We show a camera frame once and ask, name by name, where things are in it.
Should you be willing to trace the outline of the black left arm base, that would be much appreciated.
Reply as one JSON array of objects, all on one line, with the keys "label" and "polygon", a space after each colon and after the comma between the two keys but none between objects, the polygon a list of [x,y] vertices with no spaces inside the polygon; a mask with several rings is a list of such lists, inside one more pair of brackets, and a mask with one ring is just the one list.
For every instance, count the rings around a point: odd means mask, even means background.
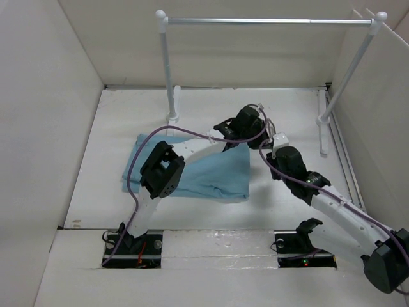
[{"label": "black left arm base", "polygon": [[106,231],[102,235],[105,243],[101,266],[106,269],[159,269],[162,261],[163,232],[147,232],[127,247],[125,239],[114,249],[120,234]]}]

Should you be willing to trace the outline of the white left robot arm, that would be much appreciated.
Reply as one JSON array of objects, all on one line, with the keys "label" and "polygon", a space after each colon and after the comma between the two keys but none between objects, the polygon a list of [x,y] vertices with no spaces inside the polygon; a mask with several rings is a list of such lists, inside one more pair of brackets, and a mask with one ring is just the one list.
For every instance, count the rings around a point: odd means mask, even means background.
[{"label": "white left robot arm", "polygon": [[[263,106],[248,104],[234,118],[215,125],[206,134],[198,134],[176,126],[167,125],[152,132],[140,145],[130,163],[126,185],[135,201],[135,209],[118,228],[118,243],[127,253],[136,253],[142,248],[142,237],[148,231],[148,221],[161,199],[171,195],[180,182],[186,165],[225,152],[242,143],[255,148],[268,139],[268,118]],[[194,138],[176,144],[158,142],[140,169],[140,188],[134,194],[130,185],[132,170],[143,146],[158,132],[175,129]]]}]

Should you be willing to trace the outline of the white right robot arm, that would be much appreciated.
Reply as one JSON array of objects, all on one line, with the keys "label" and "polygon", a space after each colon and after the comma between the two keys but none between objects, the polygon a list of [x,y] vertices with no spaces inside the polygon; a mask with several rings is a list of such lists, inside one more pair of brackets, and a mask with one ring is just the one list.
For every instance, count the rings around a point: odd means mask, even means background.
[{"label": "white right robot arm", "polygon": [[340,239],[323,221],[310,218],[297,227],[295,244],[304,252],[324,249],[343,256],[364,271],[379,291],[398,292],[408,279],[408,230],[393,230],[357,208],[321,174],[307,170],[301,153],[282,136],[264,140],[259,149],[272,178],[281,180],[292,195],[320,211],[348,234]]}]

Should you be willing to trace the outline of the light blue trousers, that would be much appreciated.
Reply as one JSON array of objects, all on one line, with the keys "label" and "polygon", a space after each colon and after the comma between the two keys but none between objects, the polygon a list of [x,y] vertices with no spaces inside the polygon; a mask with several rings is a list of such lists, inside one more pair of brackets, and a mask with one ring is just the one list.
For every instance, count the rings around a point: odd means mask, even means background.
[{"label": "light blue trousers", "polygon": [[[126,179],[130,163],[147,136],[146,134],[138,135],[128,158],[127,165],[122,174],[122,191],[124,193],[128,192]],[[173,144],[187,140],[189,138],[158,134],[153,136],[143,146],[135,162],[130,177],[132,192],[134,194],[139,192],[140,169],[158,142],[166,141],[168,144]],[[178,187],[170,197],[246,200],[250,195],[250,179],[250,150],[246,144],[239,144],[225,152],[214,153],[186,165]]]}]

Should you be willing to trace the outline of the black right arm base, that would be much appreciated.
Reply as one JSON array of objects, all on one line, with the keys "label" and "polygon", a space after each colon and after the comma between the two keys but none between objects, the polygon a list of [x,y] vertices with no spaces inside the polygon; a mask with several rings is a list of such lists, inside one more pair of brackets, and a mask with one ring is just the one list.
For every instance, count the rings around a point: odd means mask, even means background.
[{"label": "black right arm base", "polygon": [[337,268],[333,254],[314,247],[309,235],[322,221],[310,218],[302,221],[295,230],[275,230],[270,249],[277,254],[279,268]]}]

